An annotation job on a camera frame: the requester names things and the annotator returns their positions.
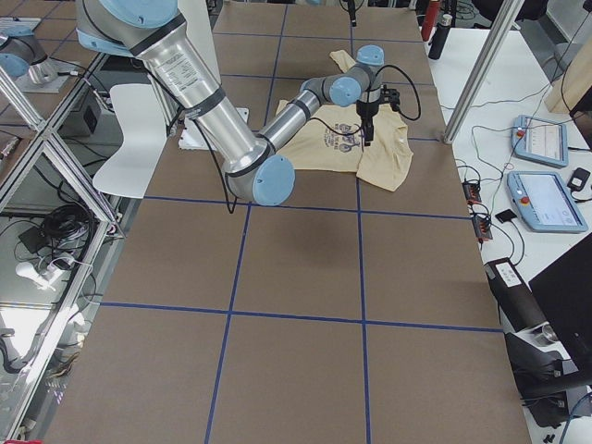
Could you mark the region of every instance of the black device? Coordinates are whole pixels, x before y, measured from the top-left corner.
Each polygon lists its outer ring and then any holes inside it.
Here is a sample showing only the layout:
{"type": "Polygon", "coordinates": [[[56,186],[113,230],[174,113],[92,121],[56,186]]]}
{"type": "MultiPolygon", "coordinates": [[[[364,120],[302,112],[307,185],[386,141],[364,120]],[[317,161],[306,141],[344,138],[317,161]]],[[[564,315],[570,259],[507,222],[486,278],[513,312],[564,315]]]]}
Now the black device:
{"type": "Polygon", "coordinates": [[[573,171],[572,176],[567,182],[567,188],[573,191],[581,191],[586,186],[589,177],[590,172],[587,169],[578,167],[573,171]]]}
{"type": "Polygon", "coordinates": [[[37,227],[31,227],[18,235],[18,238],[31,254],[36,254],[49,244],[43,232],[37,227]]]}
{"type": "Polygon", "coordinates": [[[558,378],[553,386],[592,385],[592,234],[535,276],[530,288],[579,369],[579,378],[558,378]]]}
{"type": "Polygon", "coordinates": [[[509,258],[487,262],[485,271],[489,288],[515,331],[536,327],[547,321],[509,258]]]}
{"type": "MultiPolygon", "coordinates": [[[[505,335],[506,349],[512,365],[516,387],[522,393],[533,381],[544,382],[555,376],[577,372],[572,361],[564,361],[557,351],[544,352],[512,333],[505,335]]],[[[568,419],[575,404],[586,395],[586,387],[572,388],[540,399],[523,396],[524,405],[541,427],[558,426],[568,419]]],[[[576,416],[589,416],[590,403],[581,403],[573,412],[576,416]]]]}
{"type": "Polygon", "coordinates": [[[504,224],[506,222],[510,222],[511,220],[515,219],[516,217],[518,217],[518,216],[510,209],[501,211],[496,214],[496,219],[498,219],[498,221],[501,222],[502,224],[504,224]]]}
{"type": "Polygon", "coordinates": [[[440,19],[440,22],[436,26],[436,32],[432,37],[431,47],[427,56],[432,60],[438,60],[442,55],[442,50],[448,39],[450,27],[452,26],[452,16],[450,14],[444,14],[440,19]]]}
{"type": "Polygon", "coordinates": [[[364,133],[364,146],[370,146],[370,142],[374,140],[374,121],[373,117],[378,114],[380,106],[382,104],[390,104],[390,109],[395,112],[399,112],[401,99],[399,92],[394,88],[387,88],[387,85],[383,85],[376,94],[378,88],[373,91],[363,92],[362,99],[355,103],[355,112],[361,119],[361,127],[364,133]],[[366,96],[375,96],[377,99],[372,102],[365,101],[366,96]]]}

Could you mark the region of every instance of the black cable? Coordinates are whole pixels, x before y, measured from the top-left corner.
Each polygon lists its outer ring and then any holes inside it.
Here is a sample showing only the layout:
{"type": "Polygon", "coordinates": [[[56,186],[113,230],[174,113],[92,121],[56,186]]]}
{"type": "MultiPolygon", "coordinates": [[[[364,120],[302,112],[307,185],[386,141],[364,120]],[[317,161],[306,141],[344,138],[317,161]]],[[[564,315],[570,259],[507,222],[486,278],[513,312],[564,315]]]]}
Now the black cable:
{"type": "Polygon", "coordinates": [[[577,197],[574,196],[574,190],[571,190],[570,191],[570,194],[572,195],[573,201],[576,204],[585,204],[586,202],[592,201],[592,198],[589,198],[589,199],[578,199],[577,197]]]}
{"type": "Polygon", "coordinates": [[[512,261],[512,256],[514,256],[514,253],[516,253],[516,244],[514,243],[514,241],[510,237],[510,235],[508,233],[506,233],[503,229],[501,229],[500,227],[498,227],[496,224],[491,223],[491,227],[497,228],[506,238],[508,238],[508,241],[510,241],[510,244],[512,245],[512,252],[510,253],[510,255],[508,257],[512,261]]]}
{"type": "Polygon", "coordinates": [[[93,77],[96,79],[96,81],[99,83],[99,85],[101,85],[101,88],[103,88],[103,90],[104,90],[106,93],[109,93],[109,90],[107,90],[107,87],[106,87],[106,86],[105,86],[105,85],[104,85],[104,84],[101,82],[101,79],[99,79],[99,78],[97,77],[97,75],[96,75],[96,74],[94,74],[94,73],[93,73],[92,71],[90,71],[89,69],[87,69],[87,68],[85,68],[85,67],[83,67],[82,65],[79,65],[79,64],[77,64],[77,63],[68,62],[68,61],[66,61],[66,60],[62,60],[62,59],[60,59],[60,58],[57,58],[57,57],[53,57],[53,56],[52,56],[51,58],[52,58],[52,59],[54,59],[56,62],[66,63],[66,64],[68,64],[68,65],[71,65],[71,66],[73,66],[73,67],[80,68],[80,69],[84,70],[84,72],[85,72],[85,73],[87,73],[87,74],[89,74],[89,75],[93,76],[93,77]]]}
{"type": "Polygon", "coordinates": [[[518,262],[516,262],[514,264],[514,266],[518,266],[522,262],[522,260],[524,259],[524,253],[526,251],[526,243],[524,242],[524,237],[522,236],[520,229],[518,229],[518,226],[514,223],[514,221],[511,220],[510,223],[512,225],[514,225],[514,228],[516,228],[516,231],[518,232],[518,236],[520,236],[520,241],[522,243],[522,254],[520,255],[520,259],[518,259],[518,262]]]}
{"type": "Polygon", "coordinates": [[[33,169],[39,175],[39,177],[43,180],[43,182],[45,182],[47,185],[49,185],[51,188],[53,188],[54,190],[57,191],[57,197],[59,198],[60,201],[66,203],[66,204],[70,204],[70,203],[76,201],[76,199],[74,199],[71,194],[69,194],[68,192],[62,190],[60,187],[58,187],[57,185],[55,185],[50,179],[48,179],[45,176],[45,174],[41,171],[41,169],[39,169],[37,166],[33,166],[33,169]],[[64,197],[62,196],[62,194],[65,194],[70,199],[70,201],[64,199],[64,197]]]}
{"type": "Polygon", "coordinates": [[[168,96],[175,101],[175,103],[177,105],[184,108],[183,104],[179,101],[179,99],[175,96],[175,94],[173,94],[171,91],[169,91],[167,86],[160,79],[158,79],[158,77],[156,77],[152,72],[150,72],[147,69],[146,69],[146,73],[150,77],[152,77],[156,83],[158,83],[158,86],[160,86],[168,94],[168,96]]]}
{"type": "Polygon", "coordinates": [[[380,74],[380,72],[382,72],[383,69],[385,68],[391,68],[391,69],[395,69],[397,71],[400,72],[400,74],[409,82],[409,84],[411,85],[411,87],[413,88],[413,93],[415,94],[415,100],[417,101],[417,117],[409,117],[403,114],[402,111],[399,111],[399,113],[405,117],[407,120],[411,120],[412,122],[415,120],[418,120],[419,117],[422,116],[422,103],[419,100],[419,92],[417,92],[417,88],[415,88],[415,83],[413,83],[413,80],[411,80],[411,78],[407,75],[407,73],[405,71],[403,71],[401,68],[397,67],[396,65],[384,65],[381,69],[379,69],[376,72],[376,75],[378,76],[378,74],[380,74]]]}
{"type": "Polygon", "coordinates": [[[22,224],[22,223],[25,223],[25,224],[31,224],[31,225],[33,225],[33,226],[35,226],[35,227],[37,227],[37,228],[41,228],[41,225],[39,225],[39,224],[37,224],[37,223],[35,223],[35,222],[32,222],[32,221],[30,221],[30,220],[15,220],[14,222],[12,222],[12,223],[8,224],[6,227],[4,227],[4,229],[3,229],[2,231],[0,231],[0,238],[1,238],[1,237],[4,235],[4,233],[6,233],[6,231],[7,231],[7,230],[8,230],[10,227],[13,227],[13,226],[15,226],[15,225],[17,225],[17,224],[22,224]]]}
{"type": "Polygon", "coordinates": [[[220,177],[220,182],[222,183],[222,190],[224,191],[224,198],[226,199],[226,208],[228,209],[228,212],[230,214],[233,214],[234,210],[236,209],[236,206],[237,206],[238,198],[236,196],[234,196],[234,202],[232,204],[230,204],[230,199],[228,196],[228,187],[227,187],[226,181],[224,180],[224,175],[222,174],[222,168],[220,167],[220,164],[218,163],[218,159],[216,158],[216,153],[214,153],[214,148],[212,148],[210,141],[208,141],[208,139],[205,137],[205,133],[202,130],[202,127],[200,127],[200,124],[198,123],[198,121],[196,119],[194,119],[194,120],[192,120],[192,122],[197,127],[197,130],[200,131],[200,134],[202,134],[202,138],[205,141],[205,144],[207,145],[207,149],[210,152],[212,159],[214,160],[214,165],[216,165],[216,171],[218,172],[218,176],[220,177]]]}
{"type": "Polygon", "coordinates": [[[586,395],[584,395],[582,398],[580,398],[579,401],[572,408],[572,410],[570,411],[570,415],[567,418],[567,422],[565,423],[565,427],[563,428],[563,432],[561,433],[561,438],[560,438],[558,444],[563,444],[563,441],[565,440],[565,435],[567,434],[567,429],[569,428],[570,424],[572,423],[572,420],[575,417],[575,411],[577,410],[577,408],[580,406],[580,404],[582,402],[584,402],[584,400],[586,398],[590,398],[590,397],[592,397],[592,391],[588,392],[586,395]]]}
{"type": "Polygon", "coordinates": [[[3,129],[0,129],[0,132],[4,132],[4,134],[8,134],[9,136],[16,137],[17,139],[19,139],[20,141],[22,141],[22,137],[18,136],[14,132],[5,131],[3,129]]]}
{"type": "Polygon", "coordinates": [[[13,366],[13,363],[17,361],[20,357],[10,360],[10,357],[8,356],[8,347],[6,346],[4,338],[0,338],[0,354],[2,354],[2,366],[4,368],[4,371],[7,372],[9,375],[16,375],[20,373],[20,370],[22,370],[26,365],[24,364],[20,368],[13,366]]]}
{"type": "Polygon", "coordinates": [[[85,168],[86,167],[92,167],[93,165],[101,164],[101,163],[105,162],[107,159],[108,159],[108,157],[106,157],[104,159],[92,160],[91,162],[87,162],[86,164],[82,164],[82,166],[85,167],[85,168]]]}
{"type": "MultiPolygon", "coordinates": [[[[542,87],[540,90],[538,90],[537,92],[533,92],[533,93],[531,93],[531,94],[528,94],[528,95],[524,96],[522,99],[490,100],[490,101],[484,102],[484,103],[482,103],[482,104],[479,104],[479,105],[471,105],[471,106],[469,107],[469,109],[471,109],[471,108],[481,108],[481,107],[483,107],[483,106],[486,106],[486,105],[496,105],[496,104],[518,104],[518,103],[520,103],[520,102],[523,102],[524,100],[526,100],[526,99],[528,99],[528,98],[530,98],[530,97],[533,97],[533,96],[535,96],[535,95],[538,95],[538,94],[542,93],[542,92],[543,92],[544,90],[546,90],[548,87],[549,87],[549,84],[547,83],[547,84],[545,84],[545,86],[543,86],[543,87],[542,87]]],[[[445,108],[445,109],[454,109],[453,107],[450,107],[450,106],[444,106],[444,105],[441,105],[441,107],[442,107],[442,108],[445,108]]]]}
{"type": "MultiPolygon", "coordinates": [[[[341,9],[343,9],[345,12],[347,12],[349,14],[350,11],[348,11],[347,7],[343,7],[344,3],[347,5],[348,2],[346,0],[339,0],[339,5],[341,6],[341,9]]],[[[355,12],[358,12],[362,8],[363,5],[364,5],[364,1],[362,1],[362,3],[358,7],[355,8],[355,12]]]]}
{"type": "Polygon", "coordinates": [[[74,241],[86,234],[89,215],[81,206],[69,203],[57,207],[43,218],[41,230],[56,241],[74,241]]]}
{"type": "Polygon", "coordinates": [[[466,179],[466,170],[467,169],[470,169],[470,170],[474,171],[476,173],[476,175],[477,175],[477,179],[473,179],[473,180],[476,180],[477,181],[477,187],[479,188],[479,190],[481,189],[481,173],[479,173],[479,171],[477,171],[476,168],[474,168],[474,167],[472,167],[470,165],[467,165],[466,163],[464,165],[458,165],[458,166],[456,166],[456,168],[457,169],[459,169],[459,168],[464,168],[465,169],[465,171],[464,171],[464,179],[463,179],[463,181],[465,181],[465,182],[467,181],[467,179],[466,179]]]}
{"type": "Polygon", "coordinates": [[[332,129],[325,121],[321,120],[318,117],[311,117],[309,118],[309,120],[315,120],[317,122],[321,122],[323,125],[325,125],[327,127],[327,129],[331,132],[334,132],[335,134],[339,135],[339,136],[353,136],[355,134],[357,134],[358,132],[360,132],[362,130],[362,127],[358,125],[358,129],[354,132],[339,132],[335,129],[332,129]]]}
{"type": "Polygon", "coordinates": [[[503,171],[501,169],[499,169],[497,166],[489,163],[487,160],[485,160],[481,157],[481,154],[479,153],[479,148],[477,147],[477,141],[476,141],[476,136],[475,136],[476,129],[489,130],[489,131],[494,131],[494,132],[503,132],[503,131],[513,130],[513,129],[515,129],[515,127],[509,127],[509,128],[504,128],[504,129],[493,129],[493,128],[489,128],[489,127],[484,127],[482,125],[474,125],[473,127],[471,127],[471,140],[472,140],[475,150],[477,152],[477,159],[481,163],[488,165],[488,166],[492,167],[493,169],[495,169],[496,171],[498,171],[499,172],[499,179],[498,180],[502,180],[503,179],[503,171]]]}
{"type": "Polygon", "coordinates": [[[101,153],[95,151],[87,143],[81,142],[78,139],[74,139],[73,137],[63,137],[62,139],[64,139],[65,141],[73,141],[73,142],[77,143],[78,145],[83,146],[84,148],[86,148],[87,150],[89,150],[91,153],[93,153],[97,157],[101,157],[102,159],[108,159],[109,158],[107,155],[104,155],[104,154],[101,154],[101,153]]]}

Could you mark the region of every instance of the metal frame pole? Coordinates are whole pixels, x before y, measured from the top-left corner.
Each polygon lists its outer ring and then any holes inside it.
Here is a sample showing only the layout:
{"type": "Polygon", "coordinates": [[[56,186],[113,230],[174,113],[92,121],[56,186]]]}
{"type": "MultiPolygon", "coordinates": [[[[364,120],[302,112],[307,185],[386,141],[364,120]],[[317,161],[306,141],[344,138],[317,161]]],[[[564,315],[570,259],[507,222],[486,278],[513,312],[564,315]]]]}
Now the metal frame pole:
{"type": "Polygon", "coordinates": [[[0,91],[5,94],[8,102],[17,109],[32,130],[43,130],[45,120],[2,67],[0,67],[0,91]]]}
{"type": "Polygon", "coordinates": [[[469,79],[464,85],[461,97],[454,107],[452,116],[450,116],[448,126],[442,137],[442,141],[445,143],[452,143],[458,134],[473,101],[479,93],[479,89],[481,88],[489,69],[491,68],[491,64],[495,60],[503,42],[506,40],[506,35],[516,20],[523,3],[524,0],[504,0],[501,5],[499,13],[491,27],[491,31],[481,49],[481,53],[469,75],[469,79]]]}

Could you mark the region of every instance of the grid line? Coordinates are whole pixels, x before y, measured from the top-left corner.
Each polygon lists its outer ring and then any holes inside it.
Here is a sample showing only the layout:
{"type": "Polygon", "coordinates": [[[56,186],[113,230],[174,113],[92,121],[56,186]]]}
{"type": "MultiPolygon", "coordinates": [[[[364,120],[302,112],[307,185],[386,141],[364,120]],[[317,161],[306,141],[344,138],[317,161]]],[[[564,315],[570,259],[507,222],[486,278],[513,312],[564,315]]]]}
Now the grid line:
{"type": "Polygon", "coordinates": [[[284,33],[284,28],[286,27],[286,17],[288,16],[288,5],[284,7],[284,19],[281,22],[281,30],[279,31],[279,41],[277,42],[277,51],[276,51],[276,60],[274,61],[274,70],[271,74],[271,84],[269,85],[269,96],[267,97],[267,105],[265,106],[265,117],[263,121],[263,125],[267,124],[267,117],[269,116],[269,108],[271,107],[271,97],[274,92],[274,86],[276,83],[276,73],[278,72],[278,60],[279,60],[279,52],[281,51],[281,41],[282,36],[284,33]]]}
{"type": "Polygon", "coordinates": [[[52,56],[54,56],[61,49],[61,47],[64,45],[65,42],[77,42],[78,41],[78,39],[76,39],[76,40],[69,40],[70,35],[72,35],[74,32],[76,32],[76,28],[74,28],[72,31],[70,31],[68,33],[68,35],[66,36],[66,38],[64,40],[62,40],[62,42],[54,50],[54,52],[52,53],[52,56]]]}
{"type": "Polygon", "coordinates": [[[364,403],[366,420],[366,444],[372,444],[372,420],[370,416],[370,375],[368,371],[368,332],[366,327],[366,296],[364,279],[364,234],[362,230],[362,196],[360,180],[355,180],[357,216],[358,216],[358,257],[360,261],[360,304],[362,314],[362,350],[364,359],[364,403]]]}
{"type": "Polygon", "coordinates": [[[42,19],[48,19],[49,16],[61,5],[62,5],[62,2],[55,2],[54,7],[52,7],[51,10],[42,17],[42,19]]]}
{"type": "MultiPolygon", "coordinates": [[[[149,201],[165,201],[165,202],[182,202],[188,204],[225,204],[225,201],[208,200],[208,199],[190,199],[184,197],[167,197],[167,196],[144,196],[144,199],[149,201]]],[[[237,203],[242,206],[253,206],[263,207],[256,203],[237,203]]],[[[308,210],[308,211],[327,211],[334,213],[358,213],[357,209],[348,208],[331,208],[322,206],[291,206],[291,205],[276,205],[265,208],[282,208],[285,210],[308,210]]],[[[360,209],[359,212],[363,215],[379,215],[379,216],[404,216],[404,217],[428,217],[435,219],[452,219],[452,220],[471,220],[469,216],[452,216],[452,215],[430,215],[423,213],[405,213],[405,212],[394,212],[394,211],[381,211],[381,210],[364,210],[360,209]]]]}
{"type": "Polygon", "coordinates": [[[222,339],[222,347],[220,348],[220,357],[218,359],[218,367],[216,370],[216,381],[214,382],[214,390],[212,393],[212,402],[210,403],[210,413],[207,419],[207,428],[205,429],[204,444],[210,442],[210,435],[212,433],[212,425],[214,423],[214,415],[216,414],[216,401],[218,390],[220,388],[220,379],[222,377],[222,368],[224,366],[224,357],[226,355],[226,348],[228,345],[228,333],[230,331],[230,321],[232,320],[232,310],[234,308],[234,300],[237,294],[237,287],[239,286],[239,275],[241,274],[242,254],[244,253],[244,245],[247,240],[247,231],[249,230],[249,219],[251,217],[251,206],[247,208],[247,215],[244,218],[244,226],[242,229],[242,239],[240,240],[239,258],[237,259],[237,269],[234,275],[234,282],[232,284],[232,294],[230,295],[230,303],[228,304],[228,313],[226,317],[226,325],[224,327],[224,337],[222,339]]]}
{"type": "Polygon", "coordinates": [[[391,40],[391,39],[363,39],[350,37],[324,37],[324,36],[309,36],[309,35],[291,35],[291,34],[265,34],[265,33],[247,33],[247,32],[228,32],[228,31],[216,31],[214,35],[234,35],[237,37],[286,37],[290,39],[301,39],[301,40],[334,40],[336,42],[383,42],[383,43],[423,43],[416,40],[391,40]]]}
{"type": "MultiPolygon", "coordinates": [[[[230,74],[230,73],[224,73],[224,74],[220,74],[220,77],[234,77],[237,79],[275,79],[275,80],[298,80],[298,81],[305,81],[305,80],[309,80],[310,78],[305,78],[305,77],[291,77],[291,76],[265,76],[262,74],[230,74]]],[[[385,83],[387,84],[392,84],[392,85],[403,85],[403,86],[409,86],[409,88],[411,88],[411,85],[409,84],[408,81],[385,81],[385,83]]],[[[415,86],[431,86],[434,87],[434,83],[425,83],[425,82],[414,82],[415,86]]]]}
{"type": "Polygon", "coordinates": [[[21,6],[23,6],[23,5],[24,5],[24,3],[25,3],[25,0],[20,0],[20,3],[19,3],[17,6],[15,6],[15,7],[12,9],[12,11],[10,11],[8,14],[6,14],[6,16],[7,16],[7,17],[10,17],[10,16],[12,16],[12,15],[15,13],[15,11],[16,11],[17,9],[19,9],[21,6]]]}
{"type": "MultiPolygon", "coordinates": [[[[266,312],[249,312],[244,310],[222,310],[216,308],[202,308],[202,307],[187,307],[182,305],[158,305],[149,303],[136,302],[101,302],[102,307],[107,308],[127,308],[138,310],[162,310],[170,312],[189,312],[201,313],[205,315],[232,315],[243,317],[262,317],[271,319],[289,319],[296,321],[315,321],[337,324],[352,324],[361,325],[362,319],[350,319],[345,317],[331,317],[331,316],[313,316],[308,314],[283,314],[283,313],[266,313],[266,312]]],[[[471,326],[449,326],[444,324],[422,324],[417,322],[401,322],[401,321],[382,321],[376,319],[366,319],[365,323],[368,326],[379,327],[401,327],[413,328],[422,330],[448,330],[448,331],[470,331],[474,333],[503,333],[501,328],[493,327],[471,327],[471,326]]]]}

